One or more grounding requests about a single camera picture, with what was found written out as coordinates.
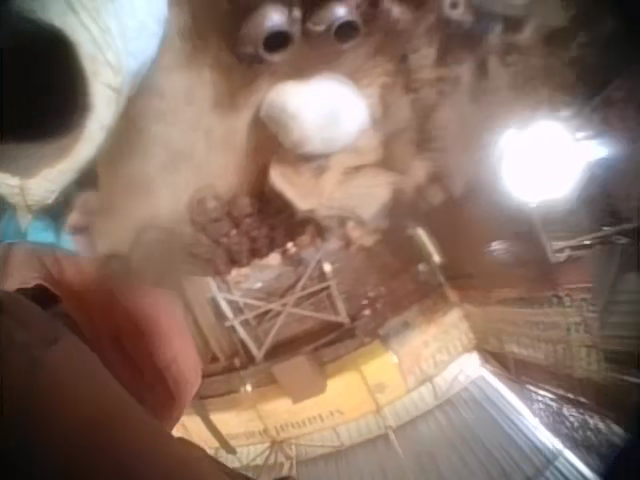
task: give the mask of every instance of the white nose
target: white nose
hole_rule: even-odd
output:
[[[329,73],[276,85],[260,116],[285,147],[308,156],[336,153],[371,125],[367,100],[358,88]]]

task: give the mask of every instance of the costume eye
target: costume eye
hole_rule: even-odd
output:
[[[300,36],[300,10],[269,2],[251,13],[238,32],[238,55],[262,62],[280,61]]]
[[[363,25],[360,15],[349,2],[329,1],[311,14],[305,29],[312,35],[331,35],[337,44],[347,47],[360,38]]]

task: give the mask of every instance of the bright light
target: bright light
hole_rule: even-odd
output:
[[[542,120],[507,131],[499,144],[501,174],[518,199],[538,204],[567,195],[584,167],[607,155],[594,140],[577,140],[562,124]]]

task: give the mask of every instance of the yellow banner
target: yellow banner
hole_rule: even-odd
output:
[[[325,368],[322,395],[294,404],[278,385],[207,400],[209,416],[235,446],[284,440],[331,428],[376,411],[406,394],[407,387],[391,355],[374,342]],[[190,412],[176,435],[203,447],[217,442],[202,420]]]

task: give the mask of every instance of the blurry object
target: blurry object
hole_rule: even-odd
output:
[[[167,0],[27,0],[12,8],[3,67],[20,68],[2,69],[2,116],[15,135],[0,149],[0,195],[26,218],[103,145],[160,45]],[[58,117],[68,128],[54,129]],[[36,130],[20,127],[21,118],[38,118],[29,120]]]
[[[94,259],[61,250],[3,246],[2,288],[44,285],[113,377],[167,429],[195,395],[201,363],[186,312],[169,290],[113,276]]]
[[[300,36],[302,13],[291,2],[267,1],[243,21],[237,54],[248,62],[277,62]]]
[[[81,255],[94,253],[93,225],[99,210],[98,195],[95,191],[80,192],[76,195],[65,224],[65,230],[73,238],[75,250]]]
[[[285,147],[300,155],[336,153],[371,124],[362,93],[335,74],[276,85],[265,97],[260,117]]]
[[[297,355],[277,363],[271,371],[293,403],[321,395],[327,389],[327,374],[308,355]]]
[[[233,268],[247,267],[309,234],[313,222],[298,218],[277,192],[268,190],[258,198],[236,196],[220,200],[208,189],[196,192],[190,217],[194,232],[189,253],[206,264],[215,276]]]
[[[24,222],[12,206],[0,214],[0,243],[29,242],[38,245],[74,250],[72,237],[54,218],[35,214]]]
[[[360,38],[363,25],[353,0],[333,0],[312,12],[305,28],[311,34],[329,34],[336,43],[347,47]]]

